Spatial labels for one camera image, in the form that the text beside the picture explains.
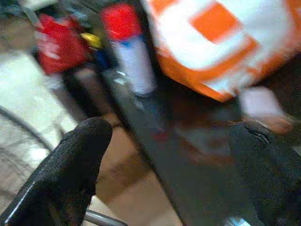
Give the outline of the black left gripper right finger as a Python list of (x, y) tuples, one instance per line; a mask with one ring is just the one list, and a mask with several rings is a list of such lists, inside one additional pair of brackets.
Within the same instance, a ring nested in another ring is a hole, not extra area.
[(278, 135), (256, 122), (209, 124), (214, 175), (219, 185), (208, 200), (210, 225), (242, 217), (254, 226), (301, 223), (301, 128)]

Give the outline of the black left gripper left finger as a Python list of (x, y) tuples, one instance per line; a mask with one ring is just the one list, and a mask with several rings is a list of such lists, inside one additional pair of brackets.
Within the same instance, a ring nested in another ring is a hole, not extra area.
[(100, 117), (66, 133), (0, 216), (2, 226), (80, 226), (95, 195), (112, 126)]

